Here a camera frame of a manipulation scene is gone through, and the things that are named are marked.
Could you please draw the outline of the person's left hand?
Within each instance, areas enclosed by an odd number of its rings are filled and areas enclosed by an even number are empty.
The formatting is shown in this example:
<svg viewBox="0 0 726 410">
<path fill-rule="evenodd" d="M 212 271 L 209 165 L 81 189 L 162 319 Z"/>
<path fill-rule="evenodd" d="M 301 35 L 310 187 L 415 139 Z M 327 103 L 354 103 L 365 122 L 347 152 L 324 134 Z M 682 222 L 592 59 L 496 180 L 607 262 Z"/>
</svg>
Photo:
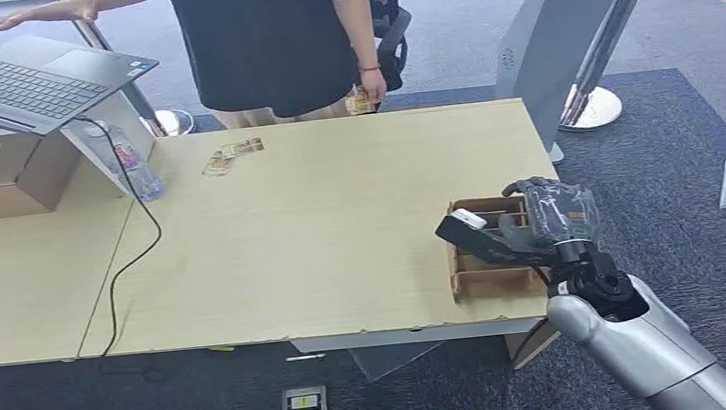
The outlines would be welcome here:
<svg viewBox="0 0 726 410">
<path fill-rule="evenodd" d="M 370 104 L 377 104 L 384 100 L 387 84 L 379 66 L 361 68 L 359 70 L 361 88 Z"/>
</svg>

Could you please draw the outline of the person's right hand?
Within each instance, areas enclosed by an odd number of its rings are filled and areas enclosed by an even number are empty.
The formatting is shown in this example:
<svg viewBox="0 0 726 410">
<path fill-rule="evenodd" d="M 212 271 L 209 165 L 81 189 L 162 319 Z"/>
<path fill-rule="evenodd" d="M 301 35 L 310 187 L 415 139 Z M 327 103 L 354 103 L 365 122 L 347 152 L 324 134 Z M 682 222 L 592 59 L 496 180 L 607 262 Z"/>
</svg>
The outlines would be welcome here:
<svg viewBox="0 0 726 410">
<path fill-rule="evenodd" d="M 91 0 L 63 0 L 15 11 L 0 17 L 0 31 L 11 30 L 26 22 L 85 21 L 93 22 L 98 10 Z"/>
</svg>

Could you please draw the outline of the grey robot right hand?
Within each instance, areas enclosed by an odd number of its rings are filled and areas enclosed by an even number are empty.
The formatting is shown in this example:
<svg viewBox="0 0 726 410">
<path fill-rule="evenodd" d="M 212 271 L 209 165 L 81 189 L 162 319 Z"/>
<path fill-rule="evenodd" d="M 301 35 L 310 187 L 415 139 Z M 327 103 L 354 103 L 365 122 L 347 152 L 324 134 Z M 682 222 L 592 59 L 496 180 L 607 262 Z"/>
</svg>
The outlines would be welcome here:
<svg viewBox="0 0 726 410">
<path fill-rule="evenodd" d="M 593 192 L 576 184 L 534 176 L 518 180 L 502 191 L 508 197 L 523 196 L 527 223 L 517 226 L 506 216 L 499 220 L 506 245 L 514 252 L 554 254 L 557 246 L 569 241 L 596 243 L 600 233 L 600 213 Z"/>
</svg>

